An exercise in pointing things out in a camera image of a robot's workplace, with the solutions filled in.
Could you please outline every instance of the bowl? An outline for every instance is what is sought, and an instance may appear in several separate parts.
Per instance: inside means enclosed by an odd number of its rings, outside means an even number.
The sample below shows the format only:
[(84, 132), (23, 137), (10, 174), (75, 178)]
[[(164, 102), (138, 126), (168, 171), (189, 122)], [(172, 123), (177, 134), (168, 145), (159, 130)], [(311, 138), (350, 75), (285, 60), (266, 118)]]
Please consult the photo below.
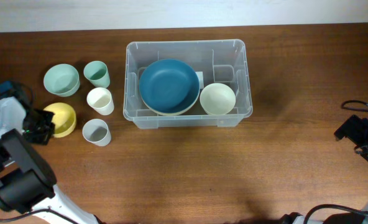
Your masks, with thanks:
[(149, 65), (140, 77), (139, 88), (145, 105), (165, 116), (188, 111), (200, 94), (195, 71), (175, 59), (159, 60)]
[(227, 85), (213, 83), (202, 90), (200, 101), (207, 114), (223, 115), (234, 108), (236, 98), (233, 90)]
[(53, 103), (44, 108), (45, 111), (53, 112), (54, 137), (62, 138), (72, 133), (76, 126), (76, 113), (72, 106), (66, 103)]
[(43, 84), (54, 95), (72, 96), (80, 86), (79, 73), (72, 65), (56, 65), (46, 72)]

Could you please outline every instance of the brown tabletop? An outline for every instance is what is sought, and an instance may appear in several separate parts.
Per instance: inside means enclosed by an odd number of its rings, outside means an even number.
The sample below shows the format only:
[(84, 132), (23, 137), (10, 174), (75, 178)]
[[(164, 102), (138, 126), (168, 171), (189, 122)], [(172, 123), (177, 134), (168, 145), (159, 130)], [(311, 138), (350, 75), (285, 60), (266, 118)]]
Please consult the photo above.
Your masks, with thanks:
[[(251, 117), (235, 128), (153, 130), (123, 117), (129, 42), (213, 39), (246, 44)], [(115, 103), (109, 116), (86, 104), (93, 86), (83, 68), (92, 60), (108, 66)], [(58, 63), (80, 73), (80, 89), (71, 97), (43, 86), (45, 72)], [(354, 114), (340, 109), (344, 100), (368, 102), (368, 24), (0, 34), (0, 83), (5, 80), (31, 86), (36, 108), (74, 107), (75, 131), (34, 148), (60, 188), (104, 222), (234, 223), (305, 215), (321, 203), (362, 208), (368, 201), (368, 163), (350, 140), (336, 142), (333, 135)], [(93, 118), (108, 123), (110, 145), (83, 139), (81, 129)], [(0, 211), (3, 218), (15, 215)]]

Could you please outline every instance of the blue bowl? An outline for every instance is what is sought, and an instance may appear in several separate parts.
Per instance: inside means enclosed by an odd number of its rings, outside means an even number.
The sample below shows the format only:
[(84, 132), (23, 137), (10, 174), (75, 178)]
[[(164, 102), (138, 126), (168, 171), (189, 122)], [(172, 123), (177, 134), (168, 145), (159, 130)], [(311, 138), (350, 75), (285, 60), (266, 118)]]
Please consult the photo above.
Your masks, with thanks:
[(140, 78), (142, 100), (152, 111), (178, 115), (190, 109), (199, 97), (200, 84), (186, 63), (164, 59), (152, 63)]

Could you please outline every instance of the wood grain surface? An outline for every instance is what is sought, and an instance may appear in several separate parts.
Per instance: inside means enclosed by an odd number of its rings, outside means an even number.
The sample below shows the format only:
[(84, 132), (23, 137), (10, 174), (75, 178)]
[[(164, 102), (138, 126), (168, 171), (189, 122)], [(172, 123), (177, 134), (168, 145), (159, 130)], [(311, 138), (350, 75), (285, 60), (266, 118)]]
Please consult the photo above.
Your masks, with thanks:
[[(246, 43), (251, 117), (235, 128), (154, 130), (124, 119), (129, 42), (236, 38)], [(93, 86), (83, 68), (92, 60), (108, 66), (112, 115), (86, 104)], [(49, 94), (43, 86), (45, 72), (58, 63), (80, 72), (80, 89), (71, 97)], [(344, 100), (368, 102), (368, 24), (0, 34), (4, 80), (31, 86), (36, 108), (54, 102), (74, 107), (75, 131), (34, 147), (60, 188), (107, 223), (274, 220), (290, 212), (305, 215), (321, 203), (362, 208), (368, 201), (368, 163), (354, 154), (350, 140), (333, 136), (353, 114), (339, 109)], [(110, 145), (83, 139), (81, 129), (93, 118), (108, 123)], [(0, 211), (0, 217), (15, 215)], [(30, 217), (16, 223), (44, 222)]]

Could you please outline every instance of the plastic cup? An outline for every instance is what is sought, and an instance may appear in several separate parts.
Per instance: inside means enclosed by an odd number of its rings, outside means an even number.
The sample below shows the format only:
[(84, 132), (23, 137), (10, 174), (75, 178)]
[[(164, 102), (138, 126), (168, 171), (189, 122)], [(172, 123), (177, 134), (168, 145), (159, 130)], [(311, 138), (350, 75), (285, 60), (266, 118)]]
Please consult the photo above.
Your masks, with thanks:
[(109, 90), (97, 87), (87, 94), (87, 103), (101, 115), (109, 115), (114, 111), (114, 102)]
[(83, 70), (85, 77), (95, 86), (107, 88), (110, 84), (108, 68), (104, 62), (94, 61)]
[(227, 85), (213, 83), (203, 89), (200, 101), (207, 114), (223, 115), (234, 108), (236, 98), (233, 90)]
[(54, 137), (62, 138), (72, 133), (76, 126), (76, 113), (72, 106), (66, 103), (53, 103), (44, 108), (54, 113)]
[(83, 137), (97, 146), (106, 146), (111, 142), (111, 132), (102, 119), (89, 120), (82, 129)]
[(79, 73), (72, 65), (56, 65), (46, 72), (43, 84), (54, 95), (71, 96), (79, 89)]

